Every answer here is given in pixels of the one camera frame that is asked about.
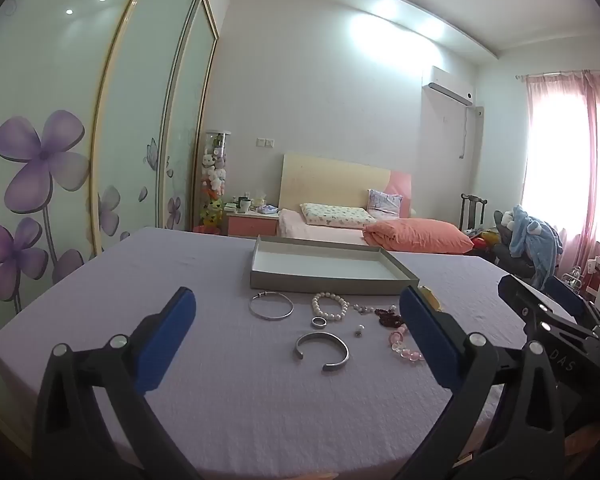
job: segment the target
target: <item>blue gripper pad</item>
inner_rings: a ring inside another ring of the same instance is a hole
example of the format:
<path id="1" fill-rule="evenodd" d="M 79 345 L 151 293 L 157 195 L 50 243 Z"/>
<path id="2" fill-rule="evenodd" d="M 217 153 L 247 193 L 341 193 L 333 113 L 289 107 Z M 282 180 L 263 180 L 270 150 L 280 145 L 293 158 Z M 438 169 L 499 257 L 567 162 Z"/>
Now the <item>blue gripper pad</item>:
<path id="1" fill-rule="evenodd" d="M 546 280 L 542 291 L 573 317 L 577 318 L 584 313 L 583 299 L 555 276 Z"/>
<path id="2" fill-rule="evenodd" d="M 405 288 L 400 295 L 400 316 L 438 384 L 449 388 L 452 393 L 458 391 L 462 386 L 462 356 L 435 319 L 434 310 L 411 286 Z"/>
<path id="3" fill-rule="evenodd" d="M 136 392 L 144 395 L 162 381 L 184 336 L 196 317 L 196 297 L 181 286 L 158 317 L 156 326 L 136 358 Z"/>

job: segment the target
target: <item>blue plush blanket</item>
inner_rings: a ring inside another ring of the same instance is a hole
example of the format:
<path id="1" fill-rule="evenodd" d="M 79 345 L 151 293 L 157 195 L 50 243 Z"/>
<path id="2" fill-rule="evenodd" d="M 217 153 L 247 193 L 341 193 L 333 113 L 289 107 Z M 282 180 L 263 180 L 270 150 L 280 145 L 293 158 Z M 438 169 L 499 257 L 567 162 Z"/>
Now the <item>blue plush blanket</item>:
<path id="1" fill-rule="evenodd" d="M 531 285 L 542 290 L 549 276 L 554 275 L 558 254 L 562 254 L 560 237 L 547 222 L 529 216 L 519 205 L 513 208 L 513 223 L 509 252 L 519 258 L 526 250 L 536 268 Z"/>

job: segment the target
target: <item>nightstand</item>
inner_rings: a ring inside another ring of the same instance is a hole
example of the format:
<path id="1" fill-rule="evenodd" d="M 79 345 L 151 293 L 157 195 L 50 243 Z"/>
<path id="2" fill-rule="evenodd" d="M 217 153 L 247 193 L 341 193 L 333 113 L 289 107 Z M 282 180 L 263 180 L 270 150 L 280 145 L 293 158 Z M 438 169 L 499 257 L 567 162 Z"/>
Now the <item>nightstand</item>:
<path id="1" fill-rule="evenodd" d="M 278 228 L 278 214 L 263 215 L 255 211 L 248 213 L 224 212 L 223 233 L 227 236 L 240 238 L 257 238 L 262 236 L 275 236 Z"/>

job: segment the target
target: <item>pink nightstand drawer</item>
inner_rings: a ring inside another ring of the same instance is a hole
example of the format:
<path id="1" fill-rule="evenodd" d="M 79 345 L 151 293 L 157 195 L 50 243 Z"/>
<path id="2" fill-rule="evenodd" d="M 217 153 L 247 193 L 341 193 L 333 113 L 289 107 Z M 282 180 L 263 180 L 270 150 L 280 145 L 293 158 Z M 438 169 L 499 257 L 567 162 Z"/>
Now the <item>pink nightstand drawer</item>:
<path id="1" fill-rule="evenodd" d="M 275 236 L 278 218 L 253 218 L 229 216 L 227 234 L 229 236 Z"/>

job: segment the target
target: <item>pink bedsheet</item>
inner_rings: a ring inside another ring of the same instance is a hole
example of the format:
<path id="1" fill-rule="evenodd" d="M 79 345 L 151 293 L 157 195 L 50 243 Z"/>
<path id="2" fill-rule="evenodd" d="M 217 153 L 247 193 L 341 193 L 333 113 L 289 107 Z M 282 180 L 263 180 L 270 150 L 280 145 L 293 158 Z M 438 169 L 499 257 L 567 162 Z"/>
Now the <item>pink bedsheet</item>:
<path id="1" fill-rule="evenodd" d="M 340 242 L 343 244 L 367 245 L 361 229 L 344 229 L 322 225 L 307 225 L 302 213 L 282 209 L 278 215 L 278 229 L 284 238 Z"/>

